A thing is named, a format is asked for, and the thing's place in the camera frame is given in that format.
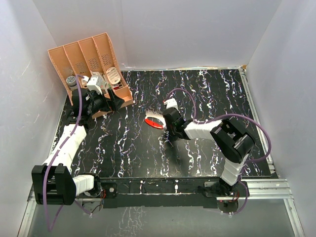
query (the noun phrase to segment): box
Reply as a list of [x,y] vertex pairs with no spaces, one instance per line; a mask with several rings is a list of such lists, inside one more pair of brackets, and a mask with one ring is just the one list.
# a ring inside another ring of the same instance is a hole
[[[72,91],[67,86],[67,77],[75,74],[91,77],[93,72],[100,72],[108,79],[106,70],[110,67],[116,67],[121,77],[122,87],[114,90],[114,93],[124,100],[123,106],[133,103],[132,93],[120,72],[112,42],[107,33],[50,49],[48,54],[60,80],[66,88],[71,104],[73,104]],[[81,80],[79,82],[81,88],[86,87],[81,83]],[[97,112],[93,118],[104,114],[106,112]]]

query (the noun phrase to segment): white wall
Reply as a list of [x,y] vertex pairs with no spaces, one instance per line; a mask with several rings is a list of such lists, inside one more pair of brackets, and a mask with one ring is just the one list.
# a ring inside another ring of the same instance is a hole
[[56,44],[31,0],[0,7],[0,235],[16,236],[66,98],[47,50]]
[[280,0],[33,0],[57,45],[108,32],[121,69],[247,64]]
[[284,0],[247,67],[251,94],[288,179],[303,229],[315,236],[316,1]]

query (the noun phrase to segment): marble tabletop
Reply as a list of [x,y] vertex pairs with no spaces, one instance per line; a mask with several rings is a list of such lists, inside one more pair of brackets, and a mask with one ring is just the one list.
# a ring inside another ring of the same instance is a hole
[[[185,88],[196,99],[197,119],[206,120],[226,113],[253,118],[239,70],[175,70],[132,71],[122,73],[133,93],[134,104],[118,112],[95,119],[73,160],[72,175],[97,173],[101,178],[165,178],[219,177],[224,157],[210,140],[170,140],[163,130],[144,122],[147,109],[163,111],[163,100],[176,87]],[[172,95],[180,113],[193,116],[193,105],[183,92]],[[56,141],[62,134],[67,98],[61,116]],[[257,129],[247,121],[242,123],[256,138],[249,158],[259,158],[264,152]],[[270,176],[267,162],[250,164],[244,175]]]

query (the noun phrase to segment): gray floor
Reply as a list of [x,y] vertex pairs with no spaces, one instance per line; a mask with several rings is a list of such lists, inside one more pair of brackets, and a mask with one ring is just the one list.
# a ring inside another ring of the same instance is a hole
[[[50,206],[51,218],[58,209]],[[90,218],[76,205],[66,206],[51,237],[292,237],[284,201],[248,201],[232,218],[202,207],[128,207],[102,209]],[[29,237],[47,236],[43,206],[38,205]]]

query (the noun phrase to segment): red object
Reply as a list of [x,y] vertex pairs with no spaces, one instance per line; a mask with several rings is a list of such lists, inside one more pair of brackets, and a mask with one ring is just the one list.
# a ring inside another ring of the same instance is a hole
[[148,118],[145,119],[145,123],[147,123],[149,126],[157,128],[157,129],[163,129],[163,126],[159,123],[156,123],[154,121],[149,120]]

